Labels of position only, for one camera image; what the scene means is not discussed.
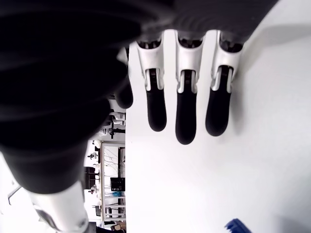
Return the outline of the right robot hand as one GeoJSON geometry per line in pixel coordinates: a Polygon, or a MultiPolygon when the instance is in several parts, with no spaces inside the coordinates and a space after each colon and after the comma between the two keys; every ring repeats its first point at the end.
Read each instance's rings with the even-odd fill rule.
{"type": "Polygon", "coordinates": [[[34,209],[59,233],[86,233],[88,140],[133,103],[128,46],[135,42],[148,121],[166,126],[163,32],[176,32],[177,140],[196,134],[197,81],[206,32],[216,30],[206,129],[228,123],[244,43],[274,0],[3,0],[0,3],[0,150],[34,209]]]}

